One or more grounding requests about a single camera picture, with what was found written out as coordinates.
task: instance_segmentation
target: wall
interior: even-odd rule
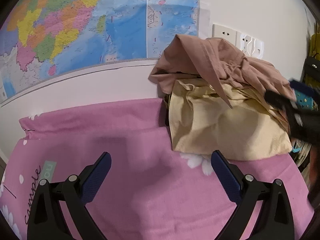
[[[200,36],[211,36],[217,23],[265,42],[264,59],[286,78],[299,79],[314,18],[302,0],[200,0]],[[152,65],[90,73],[28,93],[0,108],[0,147],[9,157],[24,137],[18,120],[25,116],[100,102],[153,98],[148,80]]]

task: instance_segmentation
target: blue gripper pad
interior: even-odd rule
[[[111,168],[111,155],[106,153],[82,185],[81,202],[91,202]]]
[[[211,155],[211,166],[227,193],[229,200],[239,205],[242,200],[241,185],[232,174],[228,165],[220,157],[218,151],[214,151]]]

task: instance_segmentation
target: pink cloth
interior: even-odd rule
[[[132,100],[59,110],[36,116],[34,121],[21,119],[27,135],[17,143],[4,180],[16,198],[6,188],[0,197],[0,207],[7,206],[12,213],[21,238],[26,239],[36,169],[42,169],[45,160],[57,162],[52,182],[63,181],[108,151],[111,170],[87,204],[107,239],[214,239],[235,204],[210,171],[209,162],[192,161],[192,155],[182,158],[171,150],[161,104],[161,99]],[[307,186],[290,156],[233,163],[259,180],[284,181],[298,239],[313,210],[307,202]],[[258,206],[242,239],[250,235]],[[74,238],[81,239],[70,215],[64,213]]]

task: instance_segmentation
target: map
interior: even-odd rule
[[[0,102],[64,73],[158,58],[175,34],[198,34],[198,10],[198,0],[20,0],[0,30]]]

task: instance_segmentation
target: pink bedsheet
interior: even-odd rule
[[[161,99],[143,99],[74,107],[23,118],[26,130],[9,160],[0,197],[1,210],[14,231],[26,239],[32,187],[44,161],[56,162],[52,182],[65,180],[104,151],[112,167],[87,209],[109,240],[213,240],[231,216],[228,200],[210,163],[171,150]],[[289,155],[233,162],[258,180],[284,181],[298,239],[313,216],[308,190]],[[244,232],[246,239],[259,212]],[[67,223],[81,239],[70,215]]]

